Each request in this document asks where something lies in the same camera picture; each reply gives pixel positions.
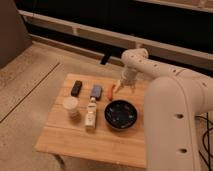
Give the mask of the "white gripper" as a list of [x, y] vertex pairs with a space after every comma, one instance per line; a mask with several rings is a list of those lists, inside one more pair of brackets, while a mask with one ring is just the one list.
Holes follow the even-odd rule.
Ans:
[[121, 80], [118, 80], [116, 86], [115, 86], [115, 90], [114, 92], [118, 92], [122, 87], [122, 83], [123, 84], [133, 84], [131, 85], [131, 91], [132, 93], [135, 92], [135, 89], [136, 89], [136, 85], [134, 84], [135, 81], [136, 81], [136, 75], [137, 75], [137, 72], [131, 68], [125, 68], [122, 72], [122, 76], [121, 76]]

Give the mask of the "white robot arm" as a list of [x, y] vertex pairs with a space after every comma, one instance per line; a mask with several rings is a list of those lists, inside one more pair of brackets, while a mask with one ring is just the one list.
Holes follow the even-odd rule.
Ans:
[[213, 78], [151, 60], [144, 48], [122, 53], [119, 89], [153, 78], [143, 101], [147, 171], [201, 171], [195, 117], [213, 111]]

